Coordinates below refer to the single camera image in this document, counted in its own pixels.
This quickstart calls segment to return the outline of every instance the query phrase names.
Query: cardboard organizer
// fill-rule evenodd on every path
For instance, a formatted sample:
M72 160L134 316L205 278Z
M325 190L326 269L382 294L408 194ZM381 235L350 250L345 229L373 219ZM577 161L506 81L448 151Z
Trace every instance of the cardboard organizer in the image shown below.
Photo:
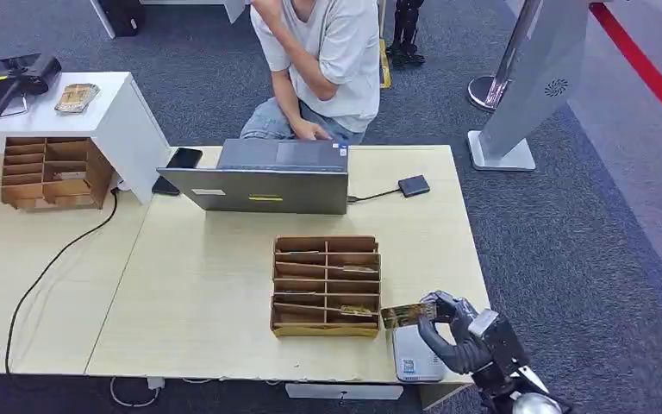
M90 138L7 138L1 201L15 209L101 209L113 167Z
M377 335L381 263L374 237L279 236L273 252L276 336Z

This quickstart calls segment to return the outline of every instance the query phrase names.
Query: blue carpet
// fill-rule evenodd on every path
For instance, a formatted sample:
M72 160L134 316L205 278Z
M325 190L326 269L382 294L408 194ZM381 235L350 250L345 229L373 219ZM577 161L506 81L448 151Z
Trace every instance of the blue carpet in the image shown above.
M236 137L271 93L247 14L230 26L214 7L151 7L143 34L112 42L77 0L0 0L0 22L0 57L42 51L66 71L133 72L174 145ZM465 85L496 67L512 25L500 0L426 2L418 44L428 63L394 72L365 144L451 146L491 303L553 392L580 412L662 413L662 264L570 110L530 136L537 171L472 169L465 135L486 115L465 101ZM0 413L113 410L106 379L28 382L51 390L19 392L0 376ZM147 396L140 383L125 386L126 399ZM289 400L262 383L174 380L142 412L419 410L413 389L397 402L339 405ZM462 392L436 411L478 412L477 396Z

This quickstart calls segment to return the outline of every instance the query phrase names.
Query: robot leg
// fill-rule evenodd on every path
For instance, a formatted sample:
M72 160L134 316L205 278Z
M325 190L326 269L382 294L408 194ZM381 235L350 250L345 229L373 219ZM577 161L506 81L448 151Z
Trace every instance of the robot leg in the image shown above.
M387 54L392 59L393 66L421 65L425 58L417 52L415 36L417 34L417 19L420 6L425 0L397 0L395 9L395 34Z

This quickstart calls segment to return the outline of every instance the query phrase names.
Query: black phone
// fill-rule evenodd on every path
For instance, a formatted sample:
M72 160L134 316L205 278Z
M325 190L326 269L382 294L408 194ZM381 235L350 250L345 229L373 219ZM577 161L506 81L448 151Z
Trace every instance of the black phone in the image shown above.
M202 151L198 149L179 148L169 160L166 168L196 168L202 155ZM178 188L174 187L173 184L163 177L159 177L156 180L156 184L153 185L153 192L155 194L166 194L167 196L181 194Z

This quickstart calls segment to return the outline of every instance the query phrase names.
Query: qr code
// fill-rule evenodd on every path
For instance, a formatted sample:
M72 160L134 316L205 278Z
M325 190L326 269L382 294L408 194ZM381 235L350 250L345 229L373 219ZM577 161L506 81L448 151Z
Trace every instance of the qr code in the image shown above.
M402 372L403 373L414 373L415 372L415 360L402 360Z

